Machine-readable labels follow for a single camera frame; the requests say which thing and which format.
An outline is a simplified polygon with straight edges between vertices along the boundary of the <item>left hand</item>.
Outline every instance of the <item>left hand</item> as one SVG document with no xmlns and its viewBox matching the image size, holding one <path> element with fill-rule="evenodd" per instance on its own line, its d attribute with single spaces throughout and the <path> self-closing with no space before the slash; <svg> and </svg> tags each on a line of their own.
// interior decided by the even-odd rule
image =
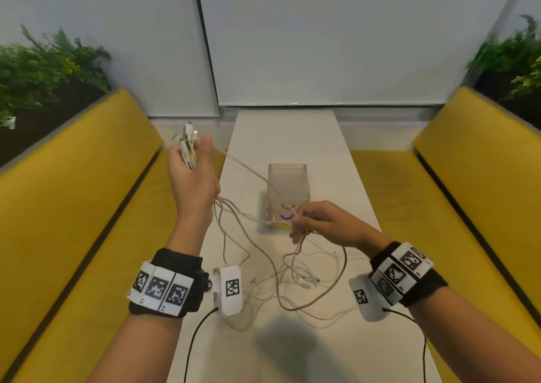
<svg viewBox="0 0 541 383">
<path fill-rule="evenodd" d="M 212 222 L 212 206 L 220 194 L 220 183 L 212 165 L 212 137 L 202 136 L 195 143 L 195 148 L 199 156 L 194 171 L 184 164 L 180 145 L 169 148 L 169 179 L 178 212 L 175 231 L 182 232 L 185 239 L 183 243 L 192 244 L 187 246 L 201 249 L 203 238 Z"/>
</svg>

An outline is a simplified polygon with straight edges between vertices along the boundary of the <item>potted plant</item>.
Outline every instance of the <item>potted plant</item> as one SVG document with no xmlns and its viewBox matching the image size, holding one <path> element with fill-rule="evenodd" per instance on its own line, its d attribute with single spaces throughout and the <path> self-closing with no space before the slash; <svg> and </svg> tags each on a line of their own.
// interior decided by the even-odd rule
<svg viewBox="0 0 541 383">
<path fill-rule="evenodd" d="M 521 16 L 526 27 L 512 37 L 496 37 L 481 45 L 470 70 L 481 71 L 475 89 L 534 127 L 541 129 L 541 83 L 539 23 L 532 16 Z"/>
<path fill-rule="evenodd" d="M 103 48 L 71 41 L 60 28 L 30 46 L 0 46 L 0 167 L 110 90 Z"/>
</svg>

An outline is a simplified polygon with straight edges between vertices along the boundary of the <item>right hand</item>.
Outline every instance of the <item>right hand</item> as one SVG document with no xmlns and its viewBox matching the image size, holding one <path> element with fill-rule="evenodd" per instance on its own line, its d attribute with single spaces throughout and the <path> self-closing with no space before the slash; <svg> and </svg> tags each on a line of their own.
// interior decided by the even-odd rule
<svg viewBox="0 0 541 383">
<path fill-rule="evenodd" d="M 295 244 L 303 234 L 313 231 L 329 242 L 356 248 L 371 259 L 391 243 L 379 230 L 329 201 L 301 205 L 297 214 L 289 234 Z"/>
</svg>

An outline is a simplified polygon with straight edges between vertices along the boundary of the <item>yellow seat cushion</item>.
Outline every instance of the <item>yellow seat cushion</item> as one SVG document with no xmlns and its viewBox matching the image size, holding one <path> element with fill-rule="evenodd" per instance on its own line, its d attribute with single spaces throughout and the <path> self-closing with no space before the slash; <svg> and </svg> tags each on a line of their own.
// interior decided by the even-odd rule
<svg viewBox="0 0 541 383">
<path fill-rule="evenodd" d="M 541 134 L 460 90 L 415 147 L 541 311 Z"/>
<path fill-rule="evenodd" d="M 120 90 L 0 174 L 0 377 L 161 143 Z"/>
<path fill-rule="evenodd" d="M 426 253 L 453 289 L 541 357 L 540 329 L 416 156 L 351 154 L 382 231 Z M 458 381 L 431 353 L 443 382 Z"/>
<path fill-rule="evenodd" d="M 224 155 L 213 164 L 221 170 Z M 167 152 L 149 170 L 126 209 L 14 383 L 84 382 L 128 313 L 128 291 L 141 263 L 162 248 L 176 221 Z"/>
</svg>

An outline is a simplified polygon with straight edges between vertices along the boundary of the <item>yellow backrest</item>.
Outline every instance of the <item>yellow backrest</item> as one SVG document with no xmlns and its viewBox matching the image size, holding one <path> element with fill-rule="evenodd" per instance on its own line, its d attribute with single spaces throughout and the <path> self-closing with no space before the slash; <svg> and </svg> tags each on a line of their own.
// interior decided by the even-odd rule
<svg viewBox="0 0 541 383">
<path fill-rule="evenodd" d="M 0 174 L 0 377 L 161 143 L 119 90 Z"/>
<path fill-rule="evenodd" d="M 414 146 L 541 311 L 541 134 L 462 87 Z"/>
</svg>

